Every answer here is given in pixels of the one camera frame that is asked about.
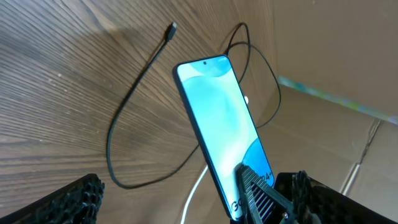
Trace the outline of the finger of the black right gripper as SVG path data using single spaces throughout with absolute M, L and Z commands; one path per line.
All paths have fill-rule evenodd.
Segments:
M 271 187 L 249 166 L 240 165 L 236 180 L 241 199 L 240 223 L 294 223 L 291 201 Z

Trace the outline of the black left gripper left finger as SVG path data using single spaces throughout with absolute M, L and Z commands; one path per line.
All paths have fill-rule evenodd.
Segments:
M 96 174 L 82 178 L 1 218 L 7 224 L 95 224 L 105 183 Z

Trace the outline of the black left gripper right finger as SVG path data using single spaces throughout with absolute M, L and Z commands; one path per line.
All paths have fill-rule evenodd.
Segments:
M 291 208 L 278 209 L 284 223 L 396 224 L 309 177 L 305 171 L 278 174 L 275 189 L 292 204 Z

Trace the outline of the blue Galaxy smartphone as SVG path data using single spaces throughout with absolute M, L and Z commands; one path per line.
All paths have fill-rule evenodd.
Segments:
M 270 186 L 274 175 L 231 62 L 225 55 L 182 62 L 173 76 L 224 209 L 237 221 L 243 215 L 238 166 Z

